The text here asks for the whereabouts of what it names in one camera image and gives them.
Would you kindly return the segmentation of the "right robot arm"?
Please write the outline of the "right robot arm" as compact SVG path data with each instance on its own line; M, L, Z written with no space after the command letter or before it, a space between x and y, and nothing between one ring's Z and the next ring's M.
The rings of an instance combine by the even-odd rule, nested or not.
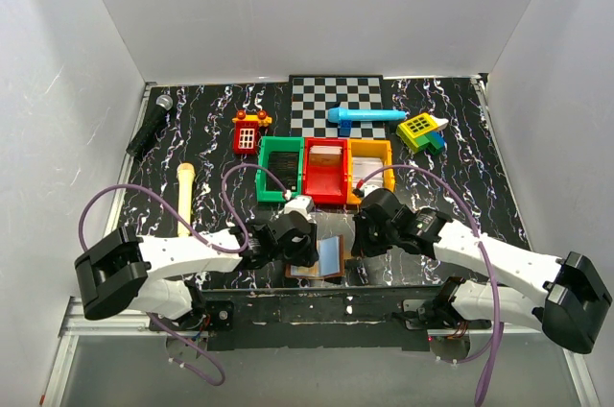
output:
M402 320L424 328L511 323L539 330L575 353L592 352L613 298L587 256L571 251L561 258L476 235L431 207L409 209L387 188L354 193L360 204L353 217L353 255L374 257L398 248L496 280L450 277L432 299L402 311Z

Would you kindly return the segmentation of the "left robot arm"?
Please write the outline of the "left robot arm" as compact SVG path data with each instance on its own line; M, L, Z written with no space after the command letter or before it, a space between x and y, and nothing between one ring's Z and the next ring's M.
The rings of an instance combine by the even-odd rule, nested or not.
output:
M115 229L75 261L84 316L100 321L129 309L155 313L192 330L202 323L204 308L180 276L232 274L275 261L311 267L319 259L317 224L296 210L248 223L247 235L233 227L204 239Z

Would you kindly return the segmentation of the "brown leather card holder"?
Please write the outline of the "brown leather card holder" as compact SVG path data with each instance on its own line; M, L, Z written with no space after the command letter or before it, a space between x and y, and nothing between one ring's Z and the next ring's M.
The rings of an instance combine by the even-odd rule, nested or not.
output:
M288 265L285 277L291 279L329 280L345 274L345 263L351 255L345 246L344 237L336 235L317 241L319 259L311 267Z

